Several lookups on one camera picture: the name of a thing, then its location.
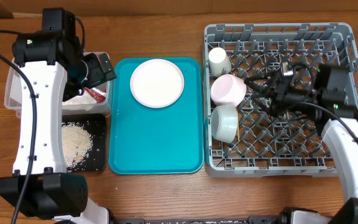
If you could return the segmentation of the white napkin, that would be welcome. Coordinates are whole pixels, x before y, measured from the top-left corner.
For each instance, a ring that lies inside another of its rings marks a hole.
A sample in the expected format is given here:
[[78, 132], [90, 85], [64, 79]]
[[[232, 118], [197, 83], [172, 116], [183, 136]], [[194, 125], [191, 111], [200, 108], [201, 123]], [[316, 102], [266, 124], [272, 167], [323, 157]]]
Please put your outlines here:
[[95, 103], [97, 103], [97, 101], [85, 91], [83, 95], [78, 95], [70, 100], [64, 101], [62, 105], [89, 105]]

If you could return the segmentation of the red snack wrapper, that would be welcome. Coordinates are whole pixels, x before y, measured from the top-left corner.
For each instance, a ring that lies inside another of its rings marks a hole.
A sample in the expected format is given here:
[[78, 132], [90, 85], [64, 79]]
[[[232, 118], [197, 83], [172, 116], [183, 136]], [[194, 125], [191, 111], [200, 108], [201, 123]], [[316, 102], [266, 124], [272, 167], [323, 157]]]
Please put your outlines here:
[[98, 88], [85, 88], [85, 91], [89, 94], [92, 99], [97, 103], [102, 103], [106, 99], [106, 91], [102, 91]]

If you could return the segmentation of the pink bowl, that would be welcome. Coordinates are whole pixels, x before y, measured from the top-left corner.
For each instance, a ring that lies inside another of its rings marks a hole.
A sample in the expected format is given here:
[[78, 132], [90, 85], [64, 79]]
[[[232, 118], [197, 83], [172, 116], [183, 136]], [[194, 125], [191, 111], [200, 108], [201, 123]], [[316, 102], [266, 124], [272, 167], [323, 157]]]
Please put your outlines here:
[[231, 74], [221, 75], [211, 86], [211, 99], [216, 106], [238, 106], [244, 99], [247, 85], [243, 79]]

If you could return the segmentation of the white cup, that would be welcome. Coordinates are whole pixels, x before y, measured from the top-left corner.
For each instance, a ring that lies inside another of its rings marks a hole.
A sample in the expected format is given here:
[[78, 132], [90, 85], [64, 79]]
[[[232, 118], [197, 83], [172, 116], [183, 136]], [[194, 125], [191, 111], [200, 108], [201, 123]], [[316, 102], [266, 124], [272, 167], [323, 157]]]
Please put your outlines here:
[[208, 53], [209, 70], [214, 77], [231, 71], [231, 61], [223, 48], [215, 47]]

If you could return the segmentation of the pink plate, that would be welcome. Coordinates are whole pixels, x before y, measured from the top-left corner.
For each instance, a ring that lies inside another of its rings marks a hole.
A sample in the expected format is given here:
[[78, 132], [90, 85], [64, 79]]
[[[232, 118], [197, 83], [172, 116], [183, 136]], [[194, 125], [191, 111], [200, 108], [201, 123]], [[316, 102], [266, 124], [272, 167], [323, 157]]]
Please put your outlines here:
[[165, 59], [151, 59], [141, 63], [130, 79], [132, 96], [149, 108], [164, 108], [174, 104], [184, 87], [182, 71]]

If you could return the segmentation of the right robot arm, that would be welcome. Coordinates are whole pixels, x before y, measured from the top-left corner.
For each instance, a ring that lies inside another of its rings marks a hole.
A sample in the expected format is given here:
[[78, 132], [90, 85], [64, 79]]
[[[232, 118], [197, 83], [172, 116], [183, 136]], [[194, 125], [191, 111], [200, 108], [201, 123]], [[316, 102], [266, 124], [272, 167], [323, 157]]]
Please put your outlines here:
[[314, 122], [316, 132], [334, 160], [344, 194], [344, 205], [331, 218], [305, 208], [286, 207], [277, 223], [358, 223], [358, 109], [345, 102], [348, 70], [319, 64], [311, 73], [311, 86], [298, 88], [301, 62], [283, 62], [280, 70], [244, 80], [252, 101], [267, 114], [278, 117], [290, 111]]

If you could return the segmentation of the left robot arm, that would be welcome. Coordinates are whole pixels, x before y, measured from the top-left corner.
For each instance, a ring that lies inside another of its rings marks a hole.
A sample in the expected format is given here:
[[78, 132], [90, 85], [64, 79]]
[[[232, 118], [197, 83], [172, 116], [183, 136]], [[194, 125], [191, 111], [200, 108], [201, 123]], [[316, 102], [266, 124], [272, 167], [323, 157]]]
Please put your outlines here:
[[0, 196], [15, 215], [114, 223], [111, 211], [89, 198], [85, 177], [67, 172], [63, 155], [63, 102], [116, 77], [107, 54], [85, 52], [85, 38], [76, 34], [80, 23], [61, 7], [46, 8], [39, 31], [16, 34], [9, 66], [21, 81], [21, 132], [12, 175], [0, 178]]

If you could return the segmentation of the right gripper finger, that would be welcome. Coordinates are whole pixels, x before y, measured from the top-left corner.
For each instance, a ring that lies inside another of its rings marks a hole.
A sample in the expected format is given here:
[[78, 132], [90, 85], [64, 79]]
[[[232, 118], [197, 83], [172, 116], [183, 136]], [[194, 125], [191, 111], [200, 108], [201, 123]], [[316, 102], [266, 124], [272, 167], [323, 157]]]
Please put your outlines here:
[[259, 93], [251, 94], [252, 102], [257, 105], [262, 111], [266, 112], [268, 115], [273, 115], [270, 108], [269, 98], [266, 95], [261, 95]]
[[263, 73], [253, 77], [247, 77], [244, 83], [251, 89], [270, 89], [272, 87], [271, 79], [275, 72]]

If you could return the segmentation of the grey bowl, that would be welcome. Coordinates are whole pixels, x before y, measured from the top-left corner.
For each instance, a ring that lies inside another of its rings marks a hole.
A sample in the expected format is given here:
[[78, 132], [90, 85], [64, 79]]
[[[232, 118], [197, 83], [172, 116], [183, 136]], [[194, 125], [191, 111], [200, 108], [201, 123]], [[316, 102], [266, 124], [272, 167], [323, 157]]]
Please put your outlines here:
[[238, 114], [233, 105], [215, 107], [211, 114], [211, 134], [218, 141], [232, 143], [237, 133]]

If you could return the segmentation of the wooden chopstick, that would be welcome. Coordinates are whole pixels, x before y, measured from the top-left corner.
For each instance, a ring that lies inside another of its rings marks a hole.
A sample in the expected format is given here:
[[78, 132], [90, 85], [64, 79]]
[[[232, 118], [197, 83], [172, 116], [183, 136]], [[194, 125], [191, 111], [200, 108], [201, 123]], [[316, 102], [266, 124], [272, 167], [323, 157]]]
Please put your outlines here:
[[237, 141], [239, 142], [240, 141], [240, 127], [239, 127], [239, 110], [238, 110], [238, 107], [236, 107], [236, 113], [237, 113], [237, 129], [236, 129], [236, 136], [237, 136]]

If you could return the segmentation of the rice pile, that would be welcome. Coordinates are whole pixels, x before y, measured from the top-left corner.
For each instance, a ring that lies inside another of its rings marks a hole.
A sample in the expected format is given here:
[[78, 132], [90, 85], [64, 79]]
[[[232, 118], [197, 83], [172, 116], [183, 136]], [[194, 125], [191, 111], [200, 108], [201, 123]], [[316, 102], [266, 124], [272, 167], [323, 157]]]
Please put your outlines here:
[[92, 135], [80, 123], [62, 125], [62, 148], [68, 168], [74, 168], [93, 147]]

